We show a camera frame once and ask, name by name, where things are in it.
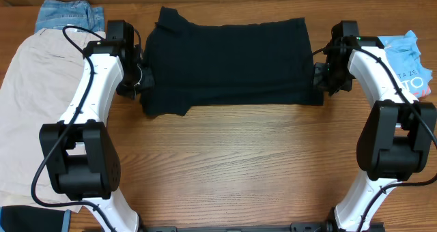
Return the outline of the black t-shirt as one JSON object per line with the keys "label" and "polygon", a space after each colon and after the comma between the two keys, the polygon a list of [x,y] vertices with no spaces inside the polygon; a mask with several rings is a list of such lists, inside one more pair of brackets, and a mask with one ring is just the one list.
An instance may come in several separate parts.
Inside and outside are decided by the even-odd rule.
{"label": "black t-shirt", "polygon": [[141,95],[149,116],[185,115],[194,106],[301,104],[320,106],[303,18],[202,26],[161,8],[147,37],[144,66],[154,86]]}

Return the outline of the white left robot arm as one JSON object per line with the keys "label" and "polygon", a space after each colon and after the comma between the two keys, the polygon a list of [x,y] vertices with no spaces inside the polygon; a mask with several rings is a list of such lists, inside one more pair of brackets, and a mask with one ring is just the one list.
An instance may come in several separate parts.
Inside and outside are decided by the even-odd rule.
{"label": "white left robot arm", "polygon": [[104,231],[144,231],[140,215],[119,188],[121,163],[107,130],[116,89],[135,93],[145,80],[140,45],[91,41],[81,51],[84,68],[75,95],[55,124],[39,133],[53,190],[67,196],[62,205],[85,206]]}

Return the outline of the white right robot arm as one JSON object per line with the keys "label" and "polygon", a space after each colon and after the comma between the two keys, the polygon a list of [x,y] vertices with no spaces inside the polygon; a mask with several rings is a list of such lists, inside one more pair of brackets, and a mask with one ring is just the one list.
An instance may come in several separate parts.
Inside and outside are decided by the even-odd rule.
{"label": "white right robot arm", "polygon": [[398,68],[379,38],[343,36],[321,48],[315,85],[334,94],[358,81],[371,112],[356,145],[359,173],[347,195],[318,231],[383,231],[372,218],[396,188],[428,186],[436,178],[409,182],[427,163],[436,142],[436,107],[421,102],[401,82]]}

